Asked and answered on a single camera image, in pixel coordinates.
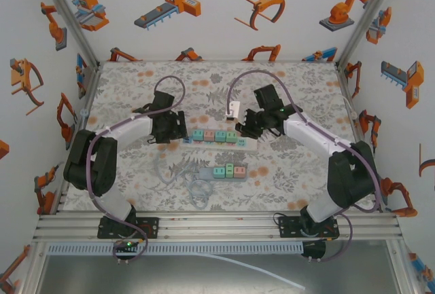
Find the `blue block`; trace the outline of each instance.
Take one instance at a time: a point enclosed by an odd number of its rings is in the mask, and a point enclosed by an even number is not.
[[[216,131],[215,132],[215,141],[217,143],[224,143],[226,141],[226,132],[225,131]]]
[[[204,141],[204,130],[195,130],[193,132],[193,140]]]
[[[224,167],[215,167],[213,169],[213,177],[215,179],[225,179],[225,168]]]
[[[244,138],[237,139],[237,147],[246,147],[247,141]]]

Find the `tabletop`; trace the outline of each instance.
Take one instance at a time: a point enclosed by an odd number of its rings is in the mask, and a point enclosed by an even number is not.
[[[176,75],[186,85],[186,97],[175,111],[185,112],[188,128],[234,130],[234,123],[226,121],[224,113],[229,85],[252,69],[274,73],[305,113],[324,128],[354,141],[334,65],[312,62],[106,62],[86,128],[98,130],[128,118],[132,109],[152,101],[159,79]],[[289,103],[279,84],[259,73],[237,82],[232,100],[258,111],[253,91],[268,84],[275,85],[285,105]],[[158,89],[172,94],[175,102],[182,93],[173,79],[164,80]],[[115,186],[137,210],[196,210],[184,178],[166,184],[157,171],[169,180],[189,164],[193,169],[229,162],[247,166],[246,182],[213,183],[205,210],[299,210],[326,189],[328,161],[287,136],[277,138],[265,132],[256,152],[186,150],[178,141],[150,145],[148,139],[143,137],[118,154]],[[370,206],[370,198],[360,203]],[[69,187],[63,210],[94,209],[86,191]]]

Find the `pink block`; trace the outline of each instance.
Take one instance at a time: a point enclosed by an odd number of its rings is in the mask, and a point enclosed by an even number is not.
[[[215,132],[210,130],[204,130],[204,141],[214,141]]]
[[[244,179],[246,176],[246,168],[244,167],[234,167],[234,178]]]

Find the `white wall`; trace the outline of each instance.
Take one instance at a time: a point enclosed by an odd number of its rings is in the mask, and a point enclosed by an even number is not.
[[[61,160],[66,160],[65,141],[56,121],[60,93],[64,92],[77,114],[84,103],[78,99],[75,75],[76,54],[80,51],[71,33],[67,47],[54,49],[54,39],[48,30],[48,19],[41,13],[40,3],[52,5],[52,0],[0,1],[0,139],[10,146],[10,152],[0,160],[0,272],[22,252],[31,241],[37,223],[37,198],[33,191],[35,176],[48,172]],[[60,27],[63,19],[53,14]],[[34,91],[44,104],[26,116],[33,104],[24,92],[11,95],[17,86],[10,84],[10,59],[27,58],[41,73],[44,85]],[[36,76],[31,73],[33,86]],[[64,112],[64,121],[72,124],[71,115]],[[63,168],[50,186],[53,190],[62,181]]]
[[[75,6],[68,1],[75,12]],[[364,11],[356,1],[350,13],[355,24],[331,32],[319,25],[319,21],[344,0],[285,0],[286,8],[280,19],[273,24],[257,17],[259,30],[254,31],[234,19],[249,21],[252,4],[247,1],[198,1],[202,10],[199,17],[182,13],[166,18],[147,31],[135,26],[134,21],[164,0],[99,0],[106,7],[110,23],[98,31],[84,30],[84,34],[100,60],[107,60],[113,47],[146,60],[175,60],[189,47],[206,60],[240,60],[254,47],[278,43],[282,46],[279,60],[301,60],[317,50],[334,46],[338,48],[338,58]],[[268,54],[258,55],[258,58],[267,57]]]
[[[400,226],[411,250],[434,269],[435,168],[426,168],[419,177],[419,143],[423,145],[423,160],[435,158],[435,2],[385,0],[381,9],[389,6],[392,17],[386,34],[377,45],[364,39],[352,56],[351,63],[362,62],[361,90],[354,103],[358,112],[367,109],[382,120],[376,154],[378,171],[382,177],[403,183],[411,193],[419,214],[401,218]],[[405,71],[416,60],[422,64],[425,79],[420,100],[412,109],[406,108],[401,87],[380,77],[383,60]],[[354,87],[351,79],[349,88],[353,91]],[[389,197],[390,208],[403,206],[399,195]]]

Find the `mint green block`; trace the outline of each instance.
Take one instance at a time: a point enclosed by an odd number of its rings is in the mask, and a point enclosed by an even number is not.
[[[215,167],[213,169],[213,177],[215,179],[225,179],[225,168],[224,167]]]
[[[193,140],[194,141],[203,141],[204,140],[204,130],[194,130]]]
[[[226,133],[226,140],[227,143],[236,143],[237,142],[237,134],[236,132],[228,131]]]
[[[226,140],[226,132],[225,131],[216,131],[215,132],[215,141],[217,143],[224,143]]]
[[[225,165],[225,177],[227,179],[232,179],[234,177],[234,165],[228,163]]]

